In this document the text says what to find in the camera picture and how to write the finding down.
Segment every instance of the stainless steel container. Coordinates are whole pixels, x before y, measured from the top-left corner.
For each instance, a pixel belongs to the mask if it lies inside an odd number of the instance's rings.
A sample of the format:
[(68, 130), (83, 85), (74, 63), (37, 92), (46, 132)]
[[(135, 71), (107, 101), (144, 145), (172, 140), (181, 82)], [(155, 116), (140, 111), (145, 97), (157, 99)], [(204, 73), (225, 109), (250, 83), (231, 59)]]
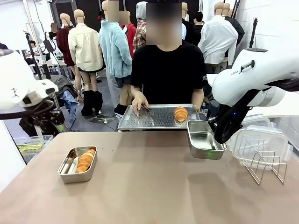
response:
[(187, 122), (188, 141), (191, 155), (199, 159), (221, 159), (226, 144), (215, 141), (213, 131), (207, 121), (189, 120)]
[[(95, 154), (93, 157), (93, 161), (90, 164), (88, 170), (83, 173), (69, 173), (69, 162), (74, 161), (76, 158), (80, 157), (82, 154), (86, 153), (89, 149), (95, 150)], [(58, 169), (58, 174), (61, 176), (61, 179), (64, 183), (77, 183), (77, 182), (85, 182), (91, 179), (94, 171), (95, 164), (98, 158), (98, 148), (96, 146), (82, 146), (73, 148), (66, 155), (64, 161), (62, 162), (60, 168)]]

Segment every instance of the table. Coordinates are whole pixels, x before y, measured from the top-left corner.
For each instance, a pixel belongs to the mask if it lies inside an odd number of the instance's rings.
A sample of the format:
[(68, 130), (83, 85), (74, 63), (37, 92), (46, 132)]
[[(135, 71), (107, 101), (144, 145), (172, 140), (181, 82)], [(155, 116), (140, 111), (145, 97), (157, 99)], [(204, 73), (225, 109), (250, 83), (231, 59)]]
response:
[[(218, 74), (207, 74), (208, 83), (212, 86)], [(286, 92), (282, 101), (274, 106), (253, 107), (247, 112), (247, 116), (262, 114), (268, 118), (292, 117), (299, 116), (299, 107), (296, 102), (299, 102), (299, 94), (295, 92)]]
[[(57, 170), (76, 146), (98, 147), (93, 177), (64, 184)], [(5, 224), (297, 223), (299, 163), (285, 185), (266, 171), (260, 186), (226, 151), (191, 157), (186, 131), (62, 133), (0, 194)]]
[[(66, 76), (72, 80), (72, 75), (71, 75), (71, 68), (66, 65), (64, 63), (64, 60), (58, 60), (58, 63), (55, 63), (53, 64), (51, 60), (48, 60), (47, 61), (47, 66), (49, 68), (49, 72), (52, 73), (52, 72), (58, 72), (59, 75), (61, 75), (62, 71), (64, 71), (64, 73), (66, 74)], [(41, 74), (44, 73), (43, 71), (43, 68), (42, 68), (42, 65), (40, 63), (37, 63), (37, 66), (41, 72)]]

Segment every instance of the metal tray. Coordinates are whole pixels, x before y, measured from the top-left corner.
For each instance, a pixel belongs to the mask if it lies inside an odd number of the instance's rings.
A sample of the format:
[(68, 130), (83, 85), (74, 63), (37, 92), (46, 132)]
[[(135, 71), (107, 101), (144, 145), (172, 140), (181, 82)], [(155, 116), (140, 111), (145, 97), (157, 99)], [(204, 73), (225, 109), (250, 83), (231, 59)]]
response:
[[(174, 118), (174, 110), (184, 107), (188, 111), (188, 118), (184, 122), (178, 122)], [(192, 104), (161, 104), (149, 105), (151, 112), (145, 108), (139, 111), (139, 119), (134, 113), (133, 107), (128, 106), (121, 119), (119, 130), (147, 130), (147, 129), (187, 129), (188, 120), (200, 120), (199, 115)]]
[(189, 120), (187, 130), (190, 152), (193, 157), (209, 160), (221, 159), (227, 146), (215, 141), (213, 131), (207, 121)]
[[(68, 174), (70, 167), (64, 169), (68, 159), (74, 160), (77, 157), (81, 156), (82, 154), (86, 153), (89, 149), (95, 150), (95, 154), (93, 157), (93, 161), (90, 164), (88, 170), (83, 173), (72, 173)], [(85, 182), (91, 179), (94, 171), (95, 164), (98, 158), (98, 148), (96, 146), (82, 146), (76, 147), (69, 151), (66, 155), (64, 161), (62, 162), (60, 168), (58, 169), (58, 174), (61, 176), (61, 179), (64, 183), (78, 183), (78, 182)]]

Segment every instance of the plaid shirt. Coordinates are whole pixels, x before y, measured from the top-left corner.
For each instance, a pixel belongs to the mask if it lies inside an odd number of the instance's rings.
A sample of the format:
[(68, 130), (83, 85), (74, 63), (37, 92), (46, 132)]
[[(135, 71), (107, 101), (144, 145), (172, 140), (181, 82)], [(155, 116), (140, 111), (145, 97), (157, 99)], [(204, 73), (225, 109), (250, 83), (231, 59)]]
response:
[(133, 52), (146, 44), (146, 20), (138, 19), (136, 35), (133, 40)]

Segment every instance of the black boots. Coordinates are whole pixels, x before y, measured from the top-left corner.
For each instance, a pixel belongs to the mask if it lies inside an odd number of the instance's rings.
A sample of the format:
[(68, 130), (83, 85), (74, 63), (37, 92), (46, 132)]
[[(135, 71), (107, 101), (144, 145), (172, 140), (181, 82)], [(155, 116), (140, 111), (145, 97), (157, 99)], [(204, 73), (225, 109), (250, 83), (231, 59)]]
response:
[(114, 112), (118, 113), (120, 115), (124, 115), (124, 113), (126, 112), (127, 107), (128, 106), (118, 104), (117, 107), (114, 109)]
[(84, 106), (82, 108), (82, 116), (89, 116), (93, 113), (93, 108), (96, 115), (99, 114), (99, 111), (102, 109), (103, 96), (99, 91), (84, 91), (82, 92), (84, 97)]
[(84, 92), (82, 92), (82, 94), (84, 95), (84, 97), (83, 97), (84, 105), (83, 105), (81, 114), (82, 114), (82, 116), (92, 115), (92, 113), (93, 113), (93, 91), (92, 90), (84, 91)]
[(95, 114), (98, 115), (99, 111), (102, 109), (102, 105), (103, 105), (103, 96), (99, 91), (93, 92), (93, 108), (95, 111)]

